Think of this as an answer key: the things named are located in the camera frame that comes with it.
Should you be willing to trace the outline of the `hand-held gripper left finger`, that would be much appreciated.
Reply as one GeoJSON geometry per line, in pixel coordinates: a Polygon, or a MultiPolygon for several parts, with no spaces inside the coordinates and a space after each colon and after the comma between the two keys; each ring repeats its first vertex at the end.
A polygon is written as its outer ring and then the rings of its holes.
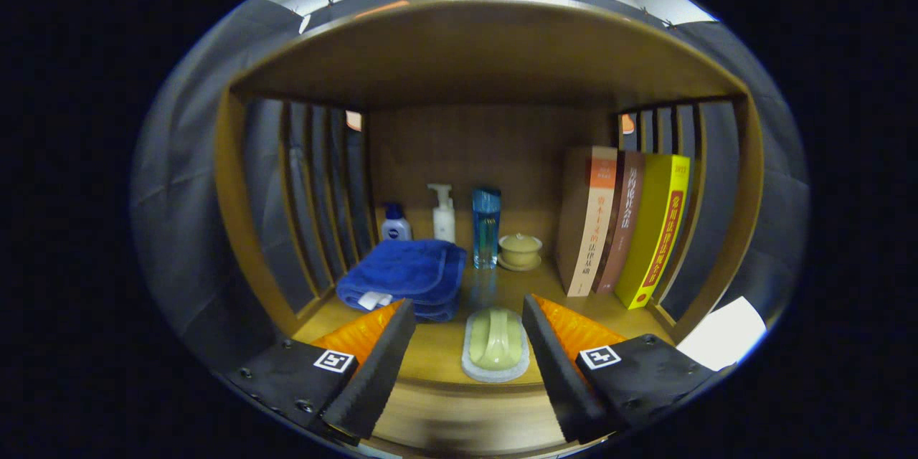
{"type": "Polygon", "coordinates": [[[358,445],[372,436],[416,328],[399,300],[305,344],[286,339],[227,371],[227,381],[299,432],[358,445]]]}

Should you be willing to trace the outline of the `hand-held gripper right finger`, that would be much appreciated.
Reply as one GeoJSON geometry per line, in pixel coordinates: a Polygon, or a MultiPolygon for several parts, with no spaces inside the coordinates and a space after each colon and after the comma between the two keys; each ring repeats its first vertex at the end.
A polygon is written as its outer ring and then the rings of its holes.
{"type": "Polygon", "coordinates": [[[522,322],[568,442],[648,427],[714,386],[718,374],[652,333],[622,339],[529,293],[522,322]]]}

